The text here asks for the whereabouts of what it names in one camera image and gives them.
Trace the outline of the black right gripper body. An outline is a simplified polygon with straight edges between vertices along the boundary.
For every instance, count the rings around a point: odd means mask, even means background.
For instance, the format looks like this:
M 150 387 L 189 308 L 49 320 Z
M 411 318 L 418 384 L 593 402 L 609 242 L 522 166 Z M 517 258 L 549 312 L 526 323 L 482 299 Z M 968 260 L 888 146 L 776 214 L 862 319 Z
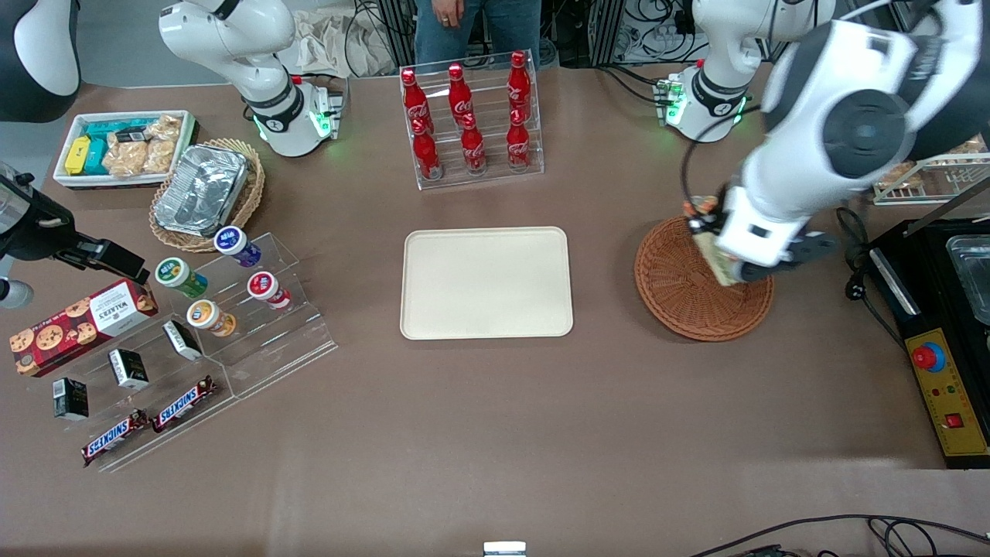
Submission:
M 19 261 L 61 258 L 77 247 L 74 215 L 36 190 L 32 179 L 2 176 L 1 254 Z

